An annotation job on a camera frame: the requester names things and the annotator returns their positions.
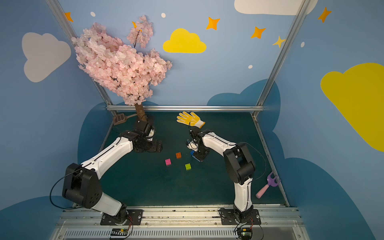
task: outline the white cloud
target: white cloud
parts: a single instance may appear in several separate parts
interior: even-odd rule
[[[311,0],[310,13],[318,0]],[[235,0],[235,9],[245,14],[296,15],[302,0]]]
[[[71,56],[71,47],[49,33],[26,33],[22,47],[27,58],[24,73],[34,83],[45,79]]]

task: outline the green mat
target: green mat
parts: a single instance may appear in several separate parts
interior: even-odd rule
[[[128,206],[148,205],[207,205],[233,204],[235,191],[229,179],[224,159],[211,150],[203,162],[191,157],[191,150],[185,145],[189,139],[188,126],[176,122],[178,113],[151,113],[155,118],[155,139],[162,140],[160,153],[130,152],[117,161],[102,177],[103,191]],[[232,142],[247,142],[256,164],[252,182],[252,202],[254,204],[284,204],[278,187],[270,187],[261,199],[255,194],[266,184],[271,167],[266,158],[256,127],[249,113],[197,113],[206,124],[202,129],[211,129],[218,136]],[[117,125],[111,131],[104,147],[117,137],[117,132],[132,130],[136,117]],[[176,159],[181,152],[182,158]],[[171,159],[166,166],[165,160]],[[190,163],[192,169],[186,170]]]

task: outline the pink blossom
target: pink blossom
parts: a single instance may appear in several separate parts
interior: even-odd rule
[[[145,15],[139,20],[142,23],[137,22],[137,28],[142,32],[136,42],[145,47],[153,35],[152,23],[147,22]],[[160,58],[155,49],[145,56],[137,53],[136,49],[125,45],[121,39],[109,36],[106,28],[98,23],[94,23],[90,29],[84,29],[84,34],[79,38],[71,40],[76,46],[80,69],[101,86],[121,96],[127,105],[141,104],[151,97],[153,91],[149,85],[161,83],[167,70],[172,67],[172,63]]]
[[[136,27],[131,28],[127,39],[134,47],[139,43],[141,48],[145,48],[149,39],[153,36],[153,23],[149,23],[145,15],[139,17],[139,21],[141,22],[136,22]]]

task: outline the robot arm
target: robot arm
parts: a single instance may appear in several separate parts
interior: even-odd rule
[[[121,157],[131,152],[160,152],[161,141],[153,140],[154,128],[138,121],[134,131],[125,131],[116,140],[80,165],[72,163],[66,169],[63,197],[85,208],[111,217],[117,224],[126,221],[126,206],[103,193],[99,180]]]
[[[193,141],[187,141],[187,147],[192,149],[192,157],[196,160],[203,161],[209,149],[224,157],[227,173],[235,185],[235,217],[239,222],[248,217],[253,210],[251,184],[256,166],[247,146],[229,142],[209,129],[201,131],[191,127],[190,135]]]

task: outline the work glove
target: work glove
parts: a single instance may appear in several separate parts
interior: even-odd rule
[[[191,114],[189,114],[186,111],[179,113],[179,116],[177,116],[177,122],[184,123],[185,125],[189,126],[195,126],[198,128],[201,128],[205,124],[205,122],[200,120],[199,116],[197,116],[194,112],[191,112]]]

